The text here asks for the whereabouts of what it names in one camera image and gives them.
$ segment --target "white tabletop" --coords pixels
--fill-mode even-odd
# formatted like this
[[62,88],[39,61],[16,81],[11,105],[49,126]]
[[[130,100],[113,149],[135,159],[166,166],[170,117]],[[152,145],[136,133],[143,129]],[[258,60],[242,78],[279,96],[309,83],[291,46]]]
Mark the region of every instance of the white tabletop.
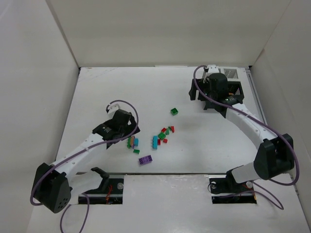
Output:
[[[108,120],[105,107],[113,100],[132,103],[139,114],[140,155],[126,141],[96,148],[91,161],[107,172],[121,173],[223,173],[254,160],[252,142],[231,122],[204,103],[190,101],[188,92],[194,67],[94,67],[82,68],[57,158],[71,152],[99,124]],[[244,68],[236,68],[249,110],[258,115]],[[121,103],[121,107],[130,107]],[[172,116],[170,110],[179,113]],[[168,143],[152,149],[152,137],[174,126]],[[139,166],[138,158],[152,155],[153,162]]]
[[[288,174],[276,177],[288,183]],[[257,204],[212,204],[206,175],[125,176],[122,205],[91,205],[84,233],[308,233],[294,187],[258,181],[284,205],[262,196]],[[64,231],[80,230],[86,205],[74,205]],[[59,233],[61,212],[35,207],[27,233]]]

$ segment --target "black plastic housing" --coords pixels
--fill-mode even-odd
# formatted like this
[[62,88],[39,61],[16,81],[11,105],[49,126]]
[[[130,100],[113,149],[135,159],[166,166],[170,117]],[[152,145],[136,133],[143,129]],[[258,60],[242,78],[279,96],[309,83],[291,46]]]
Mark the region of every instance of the black plastic housing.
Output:
[[241,192],[249,190],[246,187],[246,183],[236,183],[235,185],[231,185],[230,183],[228,183],[227,177],[210,178],[209,183],[212,183],[212,182],[216,183],[215,187],[210,189],[210,192],[212,194],[241,193]]
[[[33,188],[38,180],[51,168],[52,166],[46,163],[38,167]],[[71,198],[69,183],[65,175],[65,173],[60,174],[55,170],[52,171],[35,191],[34,198],[55,214],[63,210]]]
[[[288,134],[284,134],[283,137],[294,148],[292,137]],[[294,165],[294,157],[290,149],[279,137],[272,140],[264,140],[260,144],[254,160],[255,171],[263,180],[268,180],[283,172],[287,172],[293,169]]]
[[[112,119],[97,126],[92,131],[92,133],[93,134],[97,133],[103,137],[104,141],[108,141],[118,139],[129,134],[131,131],[134,130],[135,126],[136,122],[132,114],[122,109],[118,109],[114,113]],[[134,134],[139,132],[140,129],[139,127],[137,127]],[[112,144],[115,143],[117,143],[117,141],[114,143],[107,143],[107,148],[109,148]]]
[[[227,77],[222,73],[211,74],[209,80],[204,82],[204,79],[196,79],[199,88],[211,99],[226,104],[234,105],[236,103],[243,103],[244,94],[242,85],[237,81],[228,81]],[[191,83],[191,90],[189,91],[190,100],[195,100],[197,88],[194,80]],[[227,108],[214,104],[207,100],[201,93],[198,95],[198,100],[205,101],[206,109],[215,109],[223,117],[226,115]]]

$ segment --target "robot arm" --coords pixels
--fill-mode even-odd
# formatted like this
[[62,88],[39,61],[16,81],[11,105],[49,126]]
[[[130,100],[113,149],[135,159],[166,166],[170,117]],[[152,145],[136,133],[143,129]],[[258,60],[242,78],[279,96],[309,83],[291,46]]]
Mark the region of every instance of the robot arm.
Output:
[[109,175],[103,170],[94,167],[87,173],[77,175],[78,172],[85,170],[85,164],[97,156],[98,153],[94,151],[97,145],[110,141],[106,143],[106,149],[108,149],[135,128],[134,134],[140,131],[132,114],[120,109],[118,104],[111,106],[107,113],[111,119],[97,126],[89,137],[71,153],[50,165],[43,163],[38,167],[33,189],[51,168],[58,166],[43,179],[35,188],[34,193],[34,198],[53,213],[63,210],[71,197],[77,198],[79,194],[91,189],[105,190]]
[[[218,69],[210,70],[215,65],[205,68],[201,79],[196,79],[200,90],[209,98],[239,109],[256,118],[242,103],[244,95],[240,82],[228,81],[226,76]],[[192,80],[190,99],[195,100],[197,87]],[[294,167],[293,155],[288,150],[285,143],[273,132],[252,121],[245,115],[219,106],[207,100],[199,93],[198,100],[205,101],[204,109],[215,109],[224,118],[239,127],[244,134],[254,143],[258,152],[254,162],[244,166],[236,167],[226,173],[226,179],[229,186],[234,186],[246,181],[257,179],[268,180],[283,172],[289,171]],[[293,139],[285,134],[283,137],[293,146]]]

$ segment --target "rectangular opening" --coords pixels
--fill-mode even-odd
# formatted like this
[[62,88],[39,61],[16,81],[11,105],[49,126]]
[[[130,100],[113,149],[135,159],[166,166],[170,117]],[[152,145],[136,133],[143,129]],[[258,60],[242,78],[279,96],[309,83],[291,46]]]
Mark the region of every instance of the rectangular opening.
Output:
[[257,204],[256,197],[252,194],[241,195],[229,198],[223,198],[221,196],[212,197],[213,204],[242,204],[242,203],[252,203]]
[[[85,192],[88,195],[91,205],[115,205],[123,204],[123,184],[124,178],[119,175],[111,175],[107,184],[104,185],[104,190],[98,188]],[[79,195],[78,204],[87,204],[87,199],[84,195]]]

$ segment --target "white enclosure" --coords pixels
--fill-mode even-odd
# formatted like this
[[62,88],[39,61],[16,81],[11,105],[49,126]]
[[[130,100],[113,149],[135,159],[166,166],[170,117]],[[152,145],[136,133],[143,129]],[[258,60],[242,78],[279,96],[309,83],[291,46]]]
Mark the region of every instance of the white enclosure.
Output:
[[253,65],[290,0],[49,0],[82,67]]

